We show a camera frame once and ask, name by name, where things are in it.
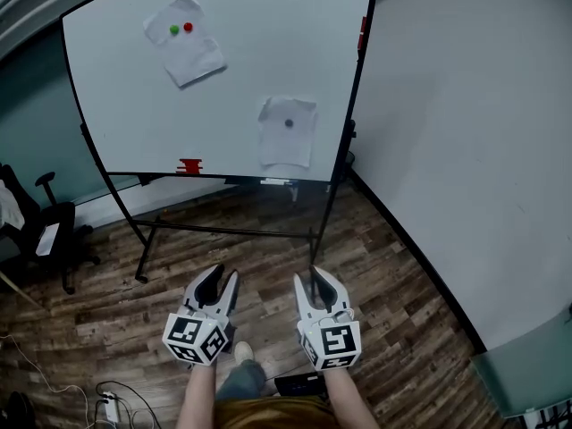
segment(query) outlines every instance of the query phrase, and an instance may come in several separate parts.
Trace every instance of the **teal wall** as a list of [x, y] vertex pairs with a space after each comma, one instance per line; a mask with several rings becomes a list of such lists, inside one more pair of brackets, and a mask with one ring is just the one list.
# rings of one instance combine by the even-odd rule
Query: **teal wall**
[[[0, 163], [9, 164], [23, 188], [49, 205], [36, 179], [55, 172], [58, 201], [80, 203], [108, 191], [80, 131], [59, 28], [33, 41], [0, 68]], [[114, 177], [118, 188], [133, 178]]]

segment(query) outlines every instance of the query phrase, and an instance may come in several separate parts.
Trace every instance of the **power strip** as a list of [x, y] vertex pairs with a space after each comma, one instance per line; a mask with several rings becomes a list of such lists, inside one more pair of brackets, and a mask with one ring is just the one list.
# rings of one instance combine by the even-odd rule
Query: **power strip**
[[107, 399], [105, 403], [105, 412], [107, 414], [107, 420], [112, 423], [119, 423], [119, 408], [117, 407], [117, 396], [112, 392], [104, 392], [104, 396]]

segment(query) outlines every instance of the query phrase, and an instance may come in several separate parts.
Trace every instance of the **person's leg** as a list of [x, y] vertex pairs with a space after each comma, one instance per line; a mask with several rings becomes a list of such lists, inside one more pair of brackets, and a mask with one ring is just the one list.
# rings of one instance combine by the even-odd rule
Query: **person's leg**
[[227, 399], [257, 399], [260, 390], [265, 385], [265, 371], [254, 360], [252, 348], [244, 342], [239, 342], [234, 350], [238, 364], [232, 369], [221, 389], [216, 393], [216, 400]]

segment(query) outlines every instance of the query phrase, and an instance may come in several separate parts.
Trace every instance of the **person's arm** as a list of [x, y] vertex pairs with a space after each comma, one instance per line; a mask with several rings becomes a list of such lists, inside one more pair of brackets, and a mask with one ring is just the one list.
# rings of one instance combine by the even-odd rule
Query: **person's arm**
[[194, 366], [177, 429], [214, 429], [216, 363]]
[[324, 370], [324, 379], [333, 413], [342, 429], [379, 429], [348, 369]]

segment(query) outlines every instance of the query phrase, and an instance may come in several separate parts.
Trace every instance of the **office chair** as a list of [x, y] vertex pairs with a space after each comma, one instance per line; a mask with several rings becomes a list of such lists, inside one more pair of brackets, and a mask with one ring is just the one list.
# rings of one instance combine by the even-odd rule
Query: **office chair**
[[[93, 231], [93, 227], [83, 225], [75, 231], [73, 229], [75, 205], [72, 202], [58, 204], [55, 201], [54, 193], [49, 186], [54, 177], [55, 173], [50, 172], [40, 176], [36, 181], [36, 186], [44, 187], [52, 204], [40, 210], [39, 205], [20, 185], [10, 165], [0, 164], [0, 180], [4, 181], [5, 187], [14, 195], [25, 220], [21, 231], [7, 223], [0, 229], [0, 235], [10, 238], [26, 260], [36, 262], [44, 271], [59, 271], [62, 275], [63, 290], [73, 294], [74, 288], [68, 286], [69, 268], [84, 261], [98, 265], [100, 260], [97, 256], [90, 256], [81, 245], [82, 239]], [[38, 256], [36, 251], [44, 229], [57, 223], [59, 226], [49, 254]]]

